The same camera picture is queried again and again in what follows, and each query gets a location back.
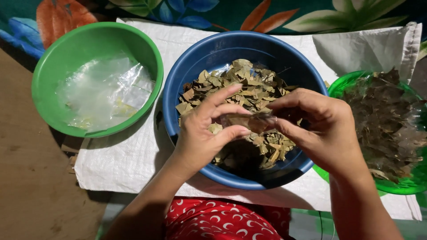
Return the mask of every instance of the forearm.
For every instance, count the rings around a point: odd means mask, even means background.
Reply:
[[[103,240],[162,238],[162,222],[170,203],[186,179],[169,162],[117,216]]]
[[[340,239],[402,240],[366,166],[355,175],[330,174],[332,215]]]

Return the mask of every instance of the dried leaves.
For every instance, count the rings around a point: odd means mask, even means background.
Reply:
[[[356,132],[371,174],[398,182],[410,177],[417,150],[427,145],[427,132],[418,130],[425,101],[405,91],[398,71],[374,73],[344,91],[342,99],[353,111]]]
[[[265,132],[269,126],[269,118],[272,117],[266,105],[297,88],[297,86],[287,86],[275,72],[245,59],[233,61],[229,70],[222,73],[212,71],[209,74],[204,70],[192,83],[184,84],[184,93],[179,98],[181,103],[176,106],[176,109],[180,115],[185,115],[199,105],[206,96],[234,83],[242,83],[243,87],[224,103],[239,104],[255,114],[223,115],[221,116],[222,125],[213,123],[208,130],[216,134],[223,127],[242,125],[253,133],[244,140],[227,144],[215,156],[212,163],[226,170],[271,168],[276,161],[285,160],[286,153],[295,146],[277,130]]]

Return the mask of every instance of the black cable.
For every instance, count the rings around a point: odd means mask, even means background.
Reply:
[[[321,211],[318,211],[319,212],[319,217],[320,217],[320,228],[321,228],[321,230],[322,230],[322,233],[321,233],[321,236],[320,236],[320,240],[323,240],[323,222],[322,222],[322,213],[321,213]]]

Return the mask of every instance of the green bowl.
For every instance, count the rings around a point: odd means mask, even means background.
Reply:
[[[348,73],[338,78],[328,88],[329,96],[335,98],[342,96],[342,93],[346,88],[354,86],[356,84],[356,79],[360,77],[366,77],[371,74],[372,72],[368,71],[357,71]],[[399,86],[406,91],[410,91],[416,94],[416,92],[407,84],[400,83]],[[426,123],[427,113],[421,113],[420,124],[423,126],[427,126]],[[412,177],[400,178],[398,184],[385,179],[374,178],[377,189],[386,193],[400,195],[411,195],[427,191],[427,147],[424,147],[420,150],[420,155],[424,158],[424,161],[420,161],[418,165],[412,170]]]
[[[83,64],[98,58],[113,58],[126,53],[131,61],[148,68],[156,81],[145,105],[128,120],[107,130],[86,133],[69,126],[64,116],[73,114],[59,104],[55,90]],[[154,42],[140,30],[115,22],[92,23],[65,34],[53,43],[39,60],[32,78],[32,99],[37,111],[54,129],[76,137],[96,138],[124,130],[140,119],[153,105],[163,82],[163,63]]]

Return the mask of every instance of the red clothing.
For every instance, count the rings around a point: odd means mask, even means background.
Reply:
[[[286,240],[289,221],[288,208],[176,197],[165,217],[165,239]]]

